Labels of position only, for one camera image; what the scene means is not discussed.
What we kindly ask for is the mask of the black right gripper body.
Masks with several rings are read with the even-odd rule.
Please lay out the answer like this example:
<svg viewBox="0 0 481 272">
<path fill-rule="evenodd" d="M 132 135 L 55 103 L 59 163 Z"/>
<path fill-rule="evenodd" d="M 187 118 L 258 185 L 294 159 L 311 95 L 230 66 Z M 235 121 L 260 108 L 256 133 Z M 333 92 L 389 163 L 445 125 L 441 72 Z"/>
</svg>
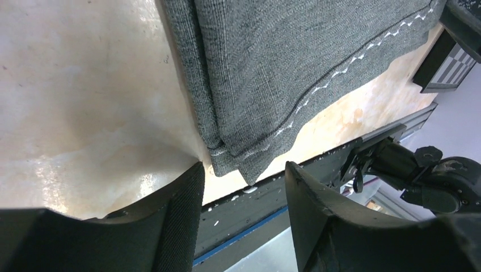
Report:
<svg viewBox="0 0 481 272">
<path fill-rule="evenodd" d="M 480 63 L 480 0 L 449 0 L 440 22 L 450 36 Z"/>
</svg>

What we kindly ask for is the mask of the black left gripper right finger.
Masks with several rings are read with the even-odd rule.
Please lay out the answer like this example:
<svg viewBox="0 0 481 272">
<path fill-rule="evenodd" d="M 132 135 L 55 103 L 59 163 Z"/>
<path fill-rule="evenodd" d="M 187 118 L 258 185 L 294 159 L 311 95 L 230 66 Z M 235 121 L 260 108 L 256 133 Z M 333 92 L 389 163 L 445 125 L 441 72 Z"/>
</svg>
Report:
<svg viewBox="0 0 481 272">
<path fill-rule="evenodd" d="M 285 165 L 299 271 L 479 271 L 480 215 L 411 221 L 371 210 Z"/>
</svg>

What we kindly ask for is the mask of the grey cloth napkin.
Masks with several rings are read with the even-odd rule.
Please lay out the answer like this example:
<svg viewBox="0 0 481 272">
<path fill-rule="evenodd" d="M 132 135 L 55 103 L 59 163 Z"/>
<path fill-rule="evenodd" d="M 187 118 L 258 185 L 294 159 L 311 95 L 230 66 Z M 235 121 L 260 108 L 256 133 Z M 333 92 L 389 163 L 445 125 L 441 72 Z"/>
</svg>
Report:
<svg viewBox="0 0 481 272">
<path fill-rule="evenodd" d="M 423 45 L 445 1 L 163 1 L 216 176 L 253 184 L 303 127 Z"/>
</svg>

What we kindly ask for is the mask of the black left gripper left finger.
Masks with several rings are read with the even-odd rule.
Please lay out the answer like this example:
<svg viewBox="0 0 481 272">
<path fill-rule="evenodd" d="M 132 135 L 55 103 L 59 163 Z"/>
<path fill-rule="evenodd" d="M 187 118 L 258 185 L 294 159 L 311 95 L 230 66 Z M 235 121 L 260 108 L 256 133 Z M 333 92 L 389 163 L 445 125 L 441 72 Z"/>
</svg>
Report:
<svg viewBox="0 0 481 272">
<path fill-rule="evenodd" d="M 205 172 L 177 179 L 103 218 L 1 210 L 2 271 L 191 271 Z"/>
</svg>

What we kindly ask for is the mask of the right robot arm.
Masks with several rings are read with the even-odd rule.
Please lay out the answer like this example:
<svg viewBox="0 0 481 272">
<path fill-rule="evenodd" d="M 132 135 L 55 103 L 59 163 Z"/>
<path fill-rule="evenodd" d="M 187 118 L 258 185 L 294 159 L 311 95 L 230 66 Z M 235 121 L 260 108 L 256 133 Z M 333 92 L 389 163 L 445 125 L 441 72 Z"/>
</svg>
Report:
<svg viewBox="0 0 481 272">
<path fill-rule="evenodd" d="M 480 163 L 460 156 L 444 158 L 433 146 L 412 152 L 396 140 L 405 130 L 399 124 L 349 142 L 351 151 L 337 160 L 343 165 L 332 185 L 353 181 L 354 192 L 361 193 L 363 177 L 373 175 L 401 190 L 407 203 L 434 214 L 479 213 Z"/>
</svg>

